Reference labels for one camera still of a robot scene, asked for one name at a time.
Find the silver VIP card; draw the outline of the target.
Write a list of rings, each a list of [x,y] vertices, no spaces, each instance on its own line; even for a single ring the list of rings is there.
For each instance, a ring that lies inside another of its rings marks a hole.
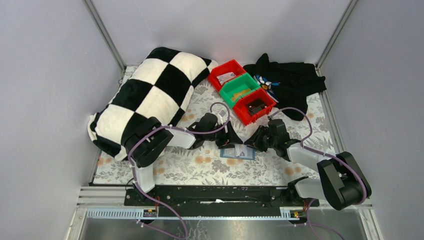
[[[237,144],[234,146],[234,153],[236,157],[246,157],[247,151],[248,149],[244,144]]]

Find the blue card holder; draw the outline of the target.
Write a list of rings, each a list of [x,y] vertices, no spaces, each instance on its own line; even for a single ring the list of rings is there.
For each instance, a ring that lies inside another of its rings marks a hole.
[[[238,160],[254,160],[256,150],[246,145],[235,145],[233,148],[225,148],[220,150],[221,158],[231,158]]]

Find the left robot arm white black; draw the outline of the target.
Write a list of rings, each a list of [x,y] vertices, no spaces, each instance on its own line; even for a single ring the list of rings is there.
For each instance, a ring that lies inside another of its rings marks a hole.
[[[205,141],[214,142],[219,149],[243,144],[231,122],[223,122],[213,113],[206,113],[188,128],[164,126],[156,117],[148,118],[123,141],[135,187],[145,193],[155,187],[153,163],[166,147],[193,150]]]

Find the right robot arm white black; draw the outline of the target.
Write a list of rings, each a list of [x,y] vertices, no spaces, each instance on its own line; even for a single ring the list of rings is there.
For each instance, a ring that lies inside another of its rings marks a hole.
[[[298,163],[318,173],[318,179],[300,177],[287,184],[287,197],[293,200],[325,200],[335,210],[360,205],[370,197],[372,189],[354,156],[347,152],[325,153],[291,138],[281,119],[259,126],[245,141],[246,146],[260,152],[273,149],[278,157]]]

